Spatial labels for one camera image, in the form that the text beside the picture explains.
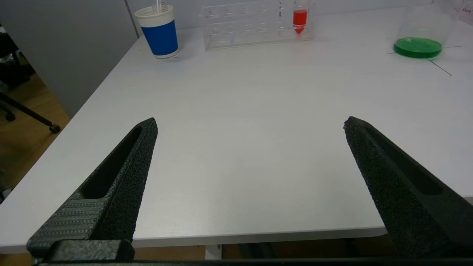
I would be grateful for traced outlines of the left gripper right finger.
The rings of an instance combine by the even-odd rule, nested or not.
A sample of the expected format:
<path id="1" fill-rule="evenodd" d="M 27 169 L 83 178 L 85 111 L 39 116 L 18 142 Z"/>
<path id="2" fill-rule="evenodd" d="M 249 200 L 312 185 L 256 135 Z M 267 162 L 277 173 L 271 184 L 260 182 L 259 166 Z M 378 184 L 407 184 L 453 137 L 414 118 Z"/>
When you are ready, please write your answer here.
<path id="1" fill-rule="evenodd" d="M 350 116 L 348 146 L 397 251 L 472 258 L 473 208 L 370 123 Z"/>

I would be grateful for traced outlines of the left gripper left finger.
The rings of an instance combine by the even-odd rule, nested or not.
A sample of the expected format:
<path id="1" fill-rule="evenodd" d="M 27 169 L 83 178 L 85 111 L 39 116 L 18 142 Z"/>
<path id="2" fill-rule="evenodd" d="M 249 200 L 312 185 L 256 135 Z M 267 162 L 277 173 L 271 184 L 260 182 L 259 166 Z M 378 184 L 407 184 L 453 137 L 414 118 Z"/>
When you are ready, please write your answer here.
<path id="1" fill-rule="evenodd" d="M 131 243 L 158 135 L 154 118 L 138 123 L 31 236 L 42 260 L 131 260 Z"/>

